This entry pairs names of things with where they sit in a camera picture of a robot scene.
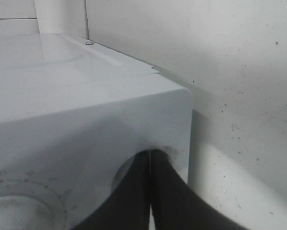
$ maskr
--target white appliance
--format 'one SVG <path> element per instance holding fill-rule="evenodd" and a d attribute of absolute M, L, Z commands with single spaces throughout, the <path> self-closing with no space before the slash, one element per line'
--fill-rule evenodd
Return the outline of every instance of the white appliance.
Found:
<path fill-rule="evenodd" d="M 67 230 L 136 153 L 186 180 L 190 92 L 152 66 L 70 34 L 0 36 L 0 230 Z"/>

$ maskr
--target washing machine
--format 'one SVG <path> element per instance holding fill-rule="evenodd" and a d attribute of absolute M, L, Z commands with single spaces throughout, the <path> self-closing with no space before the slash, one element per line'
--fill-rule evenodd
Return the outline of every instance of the washing machine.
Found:
<path fill-rule="evenodd" d="M 69 230 L 136 153 L 187 180 L 192 96 L 152 66 L 71 34 L 0 36 L 0 230 Z"/>

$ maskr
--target white wall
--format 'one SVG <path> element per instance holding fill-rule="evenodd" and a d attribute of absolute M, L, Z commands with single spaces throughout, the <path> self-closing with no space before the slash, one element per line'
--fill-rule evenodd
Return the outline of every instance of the white wall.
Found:
<path fill-rule="evenodd" d="M 34 0 L 0 0 L 0 35 L 39 33 Z"/>
<path fill-rule="evenodd" d="M 35 0 L 41 33 L 70 32 L 87 37 L 84 0 Z"/>
<path fill-rule="evenodd" d="M 90 39 L 193 92 L 189 185 L 254 230 L 287 230 L 287 0 L 87 0 Z"/>

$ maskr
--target appliance top panel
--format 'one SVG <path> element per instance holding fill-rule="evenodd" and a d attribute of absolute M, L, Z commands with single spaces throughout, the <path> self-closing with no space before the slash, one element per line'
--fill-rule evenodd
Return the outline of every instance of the appliance top panel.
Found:
<path fill-rule="evenodd" d="M 0 123 L 182 87 L 141 61 L 70 34 L 0 36 Z"/>

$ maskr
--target screw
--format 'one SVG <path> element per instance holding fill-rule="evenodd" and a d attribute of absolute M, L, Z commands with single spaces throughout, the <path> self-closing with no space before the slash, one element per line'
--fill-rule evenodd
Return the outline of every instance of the screw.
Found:
<path fill-rule="evenodd" d="M 94 44 L 94 42 L 93 41 L 87 41 L 86 43 L 85 43 L 85 45 L 87 45 L 87 46 L 89 46 L 89 45 L 93 45 Z"/>

